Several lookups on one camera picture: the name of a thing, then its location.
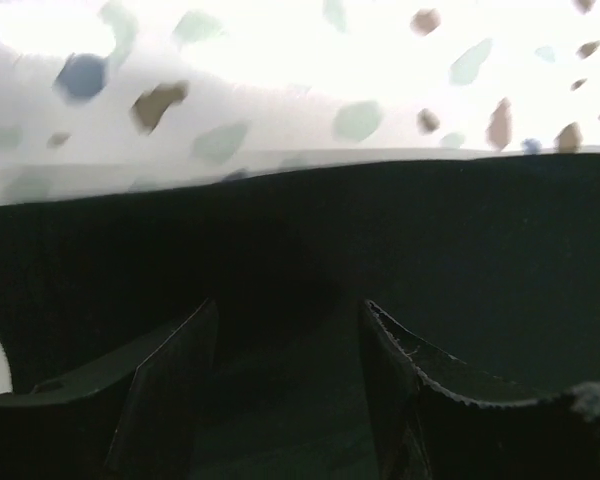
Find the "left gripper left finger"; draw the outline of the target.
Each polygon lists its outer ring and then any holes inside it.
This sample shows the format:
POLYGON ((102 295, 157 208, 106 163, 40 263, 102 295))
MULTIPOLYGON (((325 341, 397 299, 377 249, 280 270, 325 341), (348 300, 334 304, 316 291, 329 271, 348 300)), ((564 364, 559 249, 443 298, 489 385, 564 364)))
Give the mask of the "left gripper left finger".
POLYGON ((218 311, 191 315, 34 388, 37 410, 67 420, 63 479, 187 479, 211 373, 218 311))

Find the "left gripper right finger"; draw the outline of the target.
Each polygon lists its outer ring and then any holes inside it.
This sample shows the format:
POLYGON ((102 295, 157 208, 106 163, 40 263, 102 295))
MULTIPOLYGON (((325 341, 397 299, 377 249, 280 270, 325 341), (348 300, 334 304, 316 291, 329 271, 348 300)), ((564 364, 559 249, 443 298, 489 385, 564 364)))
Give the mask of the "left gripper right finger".
POLYGON ((362 304, 362 367, 383 479, 575 479, 563 400, 506 381, 362 304))

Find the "black t-shirt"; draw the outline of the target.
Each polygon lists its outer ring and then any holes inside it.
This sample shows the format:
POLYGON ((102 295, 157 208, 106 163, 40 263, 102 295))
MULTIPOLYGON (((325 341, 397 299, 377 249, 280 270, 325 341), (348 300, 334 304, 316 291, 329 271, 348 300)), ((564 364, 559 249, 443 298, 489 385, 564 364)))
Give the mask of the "black t-shirt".
POLYGON ((232 175, 0 203, 0 479, 63 479, 34 388, 191 315, 218 333, 187 479, 383 479, 362 304, 563 400, 600 479, 600 153, 232 175))

